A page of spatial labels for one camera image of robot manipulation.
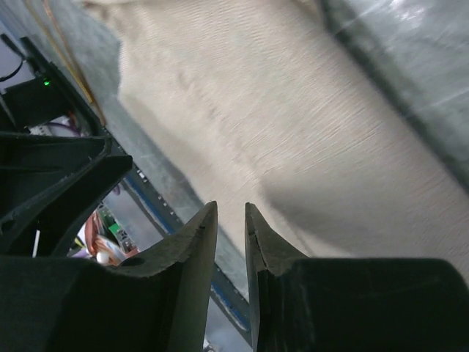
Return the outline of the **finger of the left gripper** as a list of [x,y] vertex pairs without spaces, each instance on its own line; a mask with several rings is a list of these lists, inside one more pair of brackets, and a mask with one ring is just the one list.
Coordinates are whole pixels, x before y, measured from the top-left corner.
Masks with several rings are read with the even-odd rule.
[[110,150],[105,137],[1,133],[1,221]]
[[66,256],[81,226],[132,165],[129,155],[99,157],[35,197],[9,217],[7,254],[31,255],[39,230],[39,256]]

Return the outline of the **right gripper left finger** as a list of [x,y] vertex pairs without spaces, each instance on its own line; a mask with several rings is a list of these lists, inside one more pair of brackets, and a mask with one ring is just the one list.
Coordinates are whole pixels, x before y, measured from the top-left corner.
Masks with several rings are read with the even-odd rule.
[[209,202],[118,266],[3,257],[1,349],[201,351],[217,226],[217,204]]

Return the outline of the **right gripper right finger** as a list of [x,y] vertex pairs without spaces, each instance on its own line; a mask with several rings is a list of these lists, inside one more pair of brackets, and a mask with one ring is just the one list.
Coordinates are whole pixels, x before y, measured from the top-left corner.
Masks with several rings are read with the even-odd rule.
[[245,207],[255,351],[466,351],[468,286],[435,258],[313,258]]

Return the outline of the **beige cloth napkin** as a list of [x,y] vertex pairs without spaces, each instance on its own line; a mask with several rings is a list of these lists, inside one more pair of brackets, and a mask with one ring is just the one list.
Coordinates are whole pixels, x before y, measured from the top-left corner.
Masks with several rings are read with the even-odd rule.
[[86,1],[120,40],[119,100],[244,247],[254,203],[315,257],[468,274],[468,196],[292,1]]

